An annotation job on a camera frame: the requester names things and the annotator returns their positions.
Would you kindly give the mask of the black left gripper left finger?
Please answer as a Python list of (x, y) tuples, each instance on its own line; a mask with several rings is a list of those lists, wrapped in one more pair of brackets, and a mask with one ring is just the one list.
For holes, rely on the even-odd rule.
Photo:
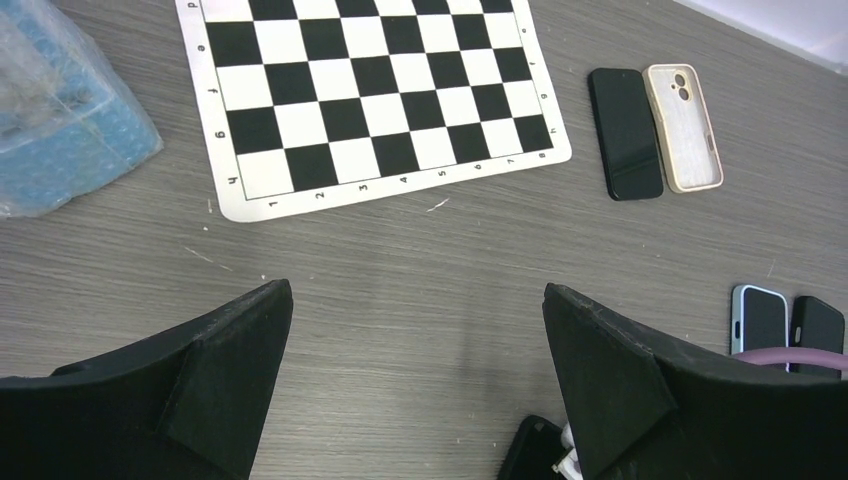
[(246, 479), (293, 313), (290, 283), (46, 377), (1, 381), (5, 479)]

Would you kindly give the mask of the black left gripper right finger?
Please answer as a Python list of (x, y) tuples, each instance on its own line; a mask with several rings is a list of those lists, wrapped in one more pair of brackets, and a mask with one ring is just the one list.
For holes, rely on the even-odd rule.
[(549, 284), (543, 317), (586, 479), (843, 479), (847, 385), (721, 355)]

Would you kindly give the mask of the beige phone case with ring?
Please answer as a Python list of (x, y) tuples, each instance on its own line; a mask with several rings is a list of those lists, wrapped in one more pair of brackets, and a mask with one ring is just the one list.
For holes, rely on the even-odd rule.
[(724, 171), (697, 71), (689, 64), (654, 64), (642, 76), (671, 190), (720, 187)]

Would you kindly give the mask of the black phone from case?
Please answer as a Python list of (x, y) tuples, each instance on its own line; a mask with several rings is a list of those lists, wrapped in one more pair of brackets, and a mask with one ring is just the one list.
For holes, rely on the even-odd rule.
[(597, 68), (588, 86), (608, 194), (615, 201), (660, 197), (660, 152), (642, 74)]

